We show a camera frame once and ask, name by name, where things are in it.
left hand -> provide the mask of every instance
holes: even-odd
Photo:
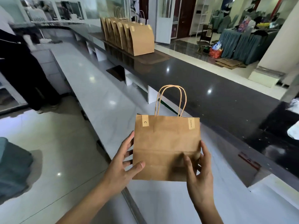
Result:
[[[106,170],[100,184],[107,190],[107,196],[110,198],[120,193],[132,178],[139,173],[145,166],[144,161],[136,163],[131,169],[125,171],[125,167],[133,163],[133,160],[123,161],[133,154],[133,150],[128,149],[134,143],[134,131],[122,142],[116,155]]]

sticker label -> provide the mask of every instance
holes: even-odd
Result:
[[[194,118],[188,118],[189,123],[189,130],[195,129],[195,119]]]
[[[148,115],[141,115],[142,117],[142,126],[148,127],[149,126],[149,116]]]

countertop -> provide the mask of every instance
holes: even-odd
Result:
[[[157,91],[167,84],[182,86],[187,93],[187,113],[200,117],[253,161],[299,191],[299,143],[286,134],[299,115],[285,110],[287,103],[175,57],[160,62],[159,58],[152,60],[152,54],[133,57],[107,43],[97,26],[45,26],[49,27],[74,31]],[[105,49],[99,41],[105,42]],[[176,90],[166,91],[165,97],[178,105]]]

right hand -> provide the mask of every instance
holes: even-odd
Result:
[[[194,165],[192,165],[190,158],[184,155],[187,169],[187,189],[197,211],[214,206],[211,154],[202,140],[200,146],[203,154],[200,154],[199,161]]]

forearm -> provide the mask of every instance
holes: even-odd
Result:
[[[89,223],[108,200],[107,189],[100,183],[79,204],[69,210],[57,224]]]
[[[194,206],[202,224],[223,224],[223,221],[214,203],[202,206]]]

